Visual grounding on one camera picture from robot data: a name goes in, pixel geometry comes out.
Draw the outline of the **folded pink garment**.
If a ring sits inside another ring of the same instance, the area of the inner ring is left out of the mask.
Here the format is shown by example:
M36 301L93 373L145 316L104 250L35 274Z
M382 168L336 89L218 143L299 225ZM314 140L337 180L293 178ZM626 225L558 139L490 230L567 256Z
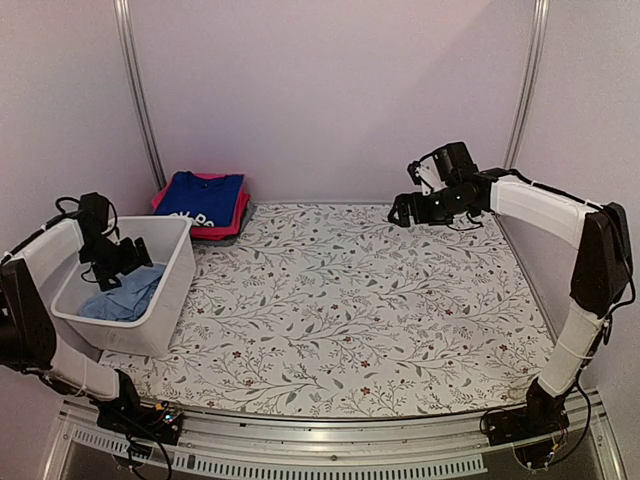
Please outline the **folded pink garment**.
M205 173L194 173L194 174L198 176L202 176L204 178L215 178L217 176L232 175L232 174L205 174ZM168 185L164 189L162 189L159 193L157 193L156 196L152 199L151 205L153 207L153 211L154 211L154 208L159 204L162 197L164 196L164 193L168 188ZM219 240L226 236L236 234L239 231L241 218L249 200L250 200L250 195L245 191L245 178L244 178L243 189L241 191L241 194L238 200L232 225L230 227L199 227L199 226L194 226L189 218L184 217L191 222L191 230L190 230L191 236L199 239Z

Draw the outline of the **light blue garment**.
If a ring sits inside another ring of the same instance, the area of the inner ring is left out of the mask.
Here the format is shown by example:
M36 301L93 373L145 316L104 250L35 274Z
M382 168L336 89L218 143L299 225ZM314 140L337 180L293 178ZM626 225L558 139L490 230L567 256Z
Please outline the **light blue garment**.
M90 297L81 305L77 315L117 322L138 320L148 309L165 269L165 264L156 264L119 276L120 287Z

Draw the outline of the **blue t-shirt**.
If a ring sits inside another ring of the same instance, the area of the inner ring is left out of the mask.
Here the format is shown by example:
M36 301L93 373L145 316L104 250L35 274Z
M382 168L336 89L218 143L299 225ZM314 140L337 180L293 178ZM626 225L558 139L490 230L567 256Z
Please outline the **blue t-shirt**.
M154 213L187 217L199 227L230 227L243 184L240 174L204 178L180 171L173 175Z

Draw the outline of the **folded grey garment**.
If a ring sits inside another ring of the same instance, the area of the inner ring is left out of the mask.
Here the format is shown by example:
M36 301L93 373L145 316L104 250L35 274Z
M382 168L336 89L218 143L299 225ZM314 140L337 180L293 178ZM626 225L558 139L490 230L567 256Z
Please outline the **folded grey garment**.
M196 244L216 246L216 247L228 247L228 246L234 245L237 242L237 240L240 238L241 234L245 231L247 225L250 223L255 211L256 211L256 205L252 201L249 201L242 215L239 231L234 235L229 235L219 240L199 239L199 238L193 237L192 241Z

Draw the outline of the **white plastic laundry bin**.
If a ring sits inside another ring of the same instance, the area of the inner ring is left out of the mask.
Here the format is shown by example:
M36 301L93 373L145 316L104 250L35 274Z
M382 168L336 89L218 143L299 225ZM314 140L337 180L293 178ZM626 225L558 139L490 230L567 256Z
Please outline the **white plastic laundry bin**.
M143 238L152 262L165 267L145 312L131 322L81 316L81 305L99 287L82 280L82 267L75 264L51 301L51 313L98 349L159 357L169 349L195 274L190 222L176 216L124 216L118 227L123 237Z

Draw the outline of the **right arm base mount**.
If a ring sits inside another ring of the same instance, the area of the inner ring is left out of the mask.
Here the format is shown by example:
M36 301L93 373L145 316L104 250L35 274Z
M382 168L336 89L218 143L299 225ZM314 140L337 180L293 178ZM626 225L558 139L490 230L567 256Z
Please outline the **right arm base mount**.
M570 422L564 403L535 398L518 408L494 408L486 411L479 428L491 446L503 445L560 432Z

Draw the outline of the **left aluminium frame post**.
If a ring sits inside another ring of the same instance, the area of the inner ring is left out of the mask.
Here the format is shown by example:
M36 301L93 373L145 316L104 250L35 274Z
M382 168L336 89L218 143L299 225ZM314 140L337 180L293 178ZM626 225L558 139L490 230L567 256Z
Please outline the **left aluminium frame post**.
M139 125L143 148L150 166L152 179L157 191L167 185L166 174L160 158L148 103L144 91L138 55L136 51L130 2L113 2L116 27L124 61L125 73L129 84L134 113Z

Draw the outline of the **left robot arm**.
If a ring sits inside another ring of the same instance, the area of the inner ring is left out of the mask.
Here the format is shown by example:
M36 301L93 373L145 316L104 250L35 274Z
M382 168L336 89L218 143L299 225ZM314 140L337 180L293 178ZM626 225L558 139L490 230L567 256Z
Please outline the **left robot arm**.
M93 192L55 201L58 215L1 257L1 365L34 375L60 395L84 396L107 410L128 434L148 426L142 405L126 373L105 368L69 345L57 333L29 268L27 253L59 223L79 227L79 260L89 266L92 283L102 292L122 286L124 276L152 265L144 241L121 239L115 206Z

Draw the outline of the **aluminium front rail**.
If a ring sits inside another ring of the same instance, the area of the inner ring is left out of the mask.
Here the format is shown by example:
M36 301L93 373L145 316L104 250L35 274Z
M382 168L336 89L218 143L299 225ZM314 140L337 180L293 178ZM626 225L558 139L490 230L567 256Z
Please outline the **aluminium front rail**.
M627 479L596 391L567 399L569 427L492 444L482 412L414 418L305 419L188 409L176 445L140 453L66 401L45 479Z

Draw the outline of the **aluminium frame post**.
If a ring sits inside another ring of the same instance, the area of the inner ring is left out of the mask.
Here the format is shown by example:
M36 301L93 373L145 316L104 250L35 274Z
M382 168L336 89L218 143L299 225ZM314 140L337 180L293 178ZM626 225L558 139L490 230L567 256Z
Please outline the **aluminium frame post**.
M160 158L148 103L144 91L138 55L136 51L130 2L113 2L116 27L124 61L125 73L129 84L134 113L139 125L143 148L150 166L152 179L157 191L167 185L166 174Z
M540 64L543 57L547 24L549 18L549 0L536 0L532 17L529 45L525 61L523 81L518 98L514 121L507 142L503 166L511 169L516 166L526 125L533 103Z

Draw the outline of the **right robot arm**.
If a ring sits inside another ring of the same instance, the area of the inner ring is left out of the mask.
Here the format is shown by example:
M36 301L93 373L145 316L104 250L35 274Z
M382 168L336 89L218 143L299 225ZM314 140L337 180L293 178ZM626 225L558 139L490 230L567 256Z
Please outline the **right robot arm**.
M388 220L398 227L449 226L460 215L474 220L486 212L536 227L576 252L566 321L517 415L521 432L537 436L554 422L599 345L608 343L613 314L625 306L624 292L635 289L625 209L581 199L516 169L481 170L462 142L424 155L407 172L419 189L395 197Z

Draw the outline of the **right aluminium frame post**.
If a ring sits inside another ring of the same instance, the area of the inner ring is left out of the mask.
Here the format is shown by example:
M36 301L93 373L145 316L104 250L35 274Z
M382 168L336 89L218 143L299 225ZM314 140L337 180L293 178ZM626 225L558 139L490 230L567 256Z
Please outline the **right aluminium frame post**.
M529 45L525 61L523 81L518 98L514 121L507 142L503 166L511 169L516 166L526 125L533 103L540 64L543 57L547 24L549 18L549 0L536 0L532 17Z

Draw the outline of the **floral table cloth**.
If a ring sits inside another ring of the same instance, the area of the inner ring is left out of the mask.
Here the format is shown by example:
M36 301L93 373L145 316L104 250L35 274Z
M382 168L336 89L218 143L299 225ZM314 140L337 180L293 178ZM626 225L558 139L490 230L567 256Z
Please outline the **floral table cloth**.
M381 417L521 402L553 341L499 226L391 225L381 205L261 205L198 244L166 354L107 351L149 399Z

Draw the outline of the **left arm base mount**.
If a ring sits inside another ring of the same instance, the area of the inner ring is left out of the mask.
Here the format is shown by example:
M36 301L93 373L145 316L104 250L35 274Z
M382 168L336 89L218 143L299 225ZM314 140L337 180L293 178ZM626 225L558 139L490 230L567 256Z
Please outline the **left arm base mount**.
M154 406L130 406L114 400L93 401L98 408L97 425L125 436L176 446L182 426L183 411L167 402Z

